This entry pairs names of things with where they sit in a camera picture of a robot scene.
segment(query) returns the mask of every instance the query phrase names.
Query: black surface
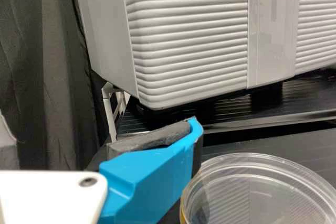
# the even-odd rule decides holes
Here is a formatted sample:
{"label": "black surface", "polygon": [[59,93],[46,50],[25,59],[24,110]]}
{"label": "black surface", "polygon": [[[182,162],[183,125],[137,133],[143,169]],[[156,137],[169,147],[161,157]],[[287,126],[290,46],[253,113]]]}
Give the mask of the black surface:
{"label": "black surface", "polygon": [[169,113],[142,115],[138,101],[131,99],[118,127],[118,135],[151,131],[196,116],[205,134],[268,126],[323,121],[336,118],[336,70],[317,70],[252,94],[220,99]]}
{"label": "black surface", "polygon": [[336,188],[336,129],[208,146],[203,148],[202,160],[237,152],[289,159],[313,170]]}

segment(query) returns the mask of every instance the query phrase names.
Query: metal bracket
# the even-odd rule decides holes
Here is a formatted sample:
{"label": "metal bracket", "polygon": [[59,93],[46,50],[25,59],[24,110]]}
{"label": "metal bracket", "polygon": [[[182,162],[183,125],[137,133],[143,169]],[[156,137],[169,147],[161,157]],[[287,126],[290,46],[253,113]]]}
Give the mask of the metal bracket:
{"label": "metal bracket", "polygon": [[[101,92],[103,95],[104,108],[105,108],[105,113],[107,117],[107,122],[109,125],[109,132],[111,135],[111,140],[112,140],[112,143],[114,143],[117,141],[117,129],[115,127],[116,126],[115,120],[117,118],[118,113],[120,113],[120,115],[124,113],[126,109],[126,105],[127,105],[125,94],[123,90],[114,87],[109,82],[106,82],[104,87],[102,87]],[[116,94],[115,96],[117,97],[117,107],[114,110],[114,112],[112,111],[112,106],[111,106],[111,101],[110,101],[113,93],[115,93]]]}

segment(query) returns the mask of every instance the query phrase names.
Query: ribbed plastic surface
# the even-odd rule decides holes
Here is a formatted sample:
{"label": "ribbed plastic surface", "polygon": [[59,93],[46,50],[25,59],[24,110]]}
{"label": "ribbed plastic surface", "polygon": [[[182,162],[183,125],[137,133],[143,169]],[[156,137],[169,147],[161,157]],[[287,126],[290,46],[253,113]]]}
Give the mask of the ribbed plastic surface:
{"label": "ribbed plastic surface", "polygon": [[246,88],[248,0],[125,4],[143,104],[159,109]]}
{"label": "ribbed plastic surface", "polygon": [[300,0],[296,74],[336,62],[336,0]]}
{"label": "ribbed plastic surface", "polygon": [[275,156],[210,159],[183,191],[186,224],[335,224],[336,190],[313,171]]}

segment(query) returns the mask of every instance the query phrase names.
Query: black shelf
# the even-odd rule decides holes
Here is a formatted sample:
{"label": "black shelf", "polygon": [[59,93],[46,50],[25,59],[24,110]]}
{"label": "black shelf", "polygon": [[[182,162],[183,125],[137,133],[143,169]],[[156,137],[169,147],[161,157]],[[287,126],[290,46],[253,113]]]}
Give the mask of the black shelf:
{"label": "black shelf", "polygon": [[205,134],[336,119],[336,70],[313,71],[282,86],[276,84],[161,114],[144,114],[139,108],[139,102],[131,99],[118,123],[119,137],[155,130],[191,116],[197,117]]}

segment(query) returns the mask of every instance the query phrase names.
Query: clear plastic lid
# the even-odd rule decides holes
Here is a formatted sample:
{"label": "clear plastic lid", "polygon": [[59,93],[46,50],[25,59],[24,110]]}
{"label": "clear plastic lid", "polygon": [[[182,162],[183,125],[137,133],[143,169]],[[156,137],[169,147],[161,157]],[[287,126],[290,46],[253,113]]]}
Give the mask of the clear plastic lid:
{"label": "clear plastic lid", "polygon": [[336,190],[313,171],[270,155],[237,153],[202,164],[181,197],[181,223],[332,224]]}

